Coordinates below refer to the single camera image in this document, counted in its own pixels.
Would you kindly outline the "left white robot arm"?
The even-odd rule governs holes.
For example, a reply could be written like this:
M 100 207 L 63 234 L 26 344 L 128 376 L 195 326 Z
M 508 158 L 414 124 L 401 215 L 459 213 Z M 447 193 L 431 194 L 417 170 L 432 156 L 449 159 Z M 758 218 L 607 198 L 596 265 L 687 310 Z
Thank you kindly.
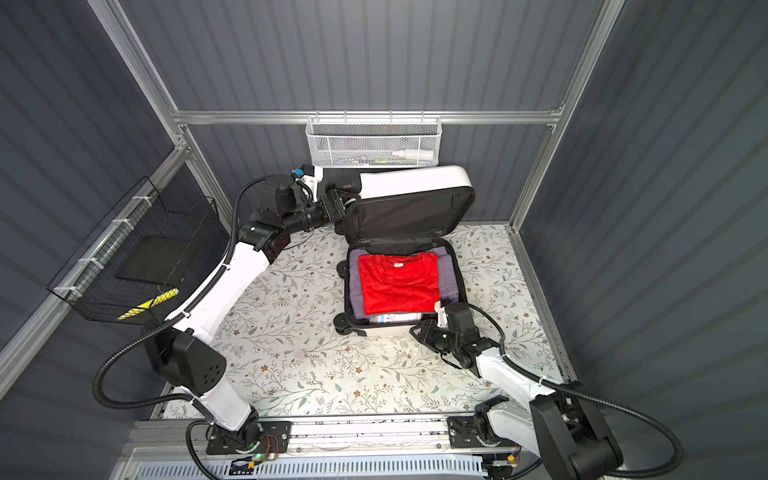
M 256 420 L 250 404 L 226 379 L 226 360 L 212 346 L 225 316 L 246 288 L 288 247 L 293 234 L 338 223 L 360 199 L 355 175 L 316 195 L 306 178 L 277 175 L 254 181 L 268 206 L 235 223 L 223 259 L 146 343 L 154 370 L 178 388 L 211 424 L 238 432 Z

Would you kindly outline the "red t-shirt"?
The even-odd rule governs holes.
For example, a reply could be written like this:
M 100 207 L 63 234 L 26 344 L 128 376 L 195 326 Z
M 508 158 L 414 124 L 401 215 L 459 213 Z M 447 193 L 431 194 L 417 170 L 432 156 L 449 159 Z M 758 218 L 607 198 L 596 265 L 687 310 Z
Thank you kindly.
M 438 256 L 362 255 L 358 272 L 367 316 L 426 313 L 441 299 Z

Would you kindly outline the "white hard-shell suitcase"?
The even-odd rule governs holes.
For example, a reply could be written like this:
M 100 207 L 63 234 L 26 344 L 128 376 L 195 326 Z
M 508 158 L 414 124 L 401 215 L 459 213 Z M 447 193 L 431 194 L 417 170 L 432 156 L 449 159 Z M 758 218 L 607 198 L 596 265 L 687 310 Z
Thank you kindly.
M 370 324 L 354 318 L 349 301 L 349 255 L 358 248 L 374 254 L 408 255 L 444 246 L 453 256 L 455 272 L 460 276 L 462 298 L 467 300 L 465 282 L 458 256 L 446 239 L 463 219 L 475 199 L 475 191 L 466 171 L 460 166 L 441 166 L 360 173 L 347 180 L 329 184 L 326 191 L 341 188 L 358 193 L 361 200 L 346 219 L 343 236 L 348 244 L 346 259 L 337 265 L 344 281 L 344 306 L 333 320 L 340 335 L 355 333 L 374 336 L 405 333 L 436 316 L 435 311 L 422 320 L 406 324 Z

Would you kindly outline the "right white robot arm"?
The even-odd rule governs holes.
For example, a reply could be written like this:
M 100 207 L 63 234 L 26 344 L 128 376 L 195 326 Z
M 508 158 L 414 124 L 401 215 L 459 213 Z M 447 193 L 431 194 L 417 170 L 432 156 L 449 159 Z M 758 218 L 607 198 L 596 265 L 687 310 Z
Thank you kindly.
M 492 445 L 510 440 L 536 455 L 553 479 L 599 479 L 624 462 L 623 453 L 601 411 L 559 384 L 533 380 L 505 355 L 504 332 L 484 336 L 468 303 L 440 306 L 434 318 L 410 329 L 411 336 L 449 365 L 500 388 L 502 394 L 475 413 L 478 440 Z

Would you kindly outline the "purple pants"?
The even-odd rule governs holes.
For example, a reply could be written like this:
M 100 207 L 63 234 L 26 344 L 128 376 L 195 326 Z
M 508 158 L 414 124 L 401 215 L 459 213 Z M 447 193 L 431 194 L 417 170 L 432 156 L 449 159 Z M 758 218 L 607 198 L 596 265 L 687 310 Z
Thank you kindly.
M 419 253 L 433 253 L 438 256 L 439 264 L 439 286 L 441 299 L 438 301 L 455 303 L 462 298 L 462 287 L 459 285 L 460 276 L 455 272 L 453 256 L 444 246 L 435 247 L 426 251 L 412 253 L 408 255 L 387 255 L 387 256 L 411 256 Z M 360 275 L 358 272 L 358 259 L 362 255 L 384 255 L 374 254 L 363 248 L 353 250 L 349 255 L 349 301 L 354 318 L 361 322 L 368 322 L 371 316 L 364 313 L 363 295 L 360 284 Z

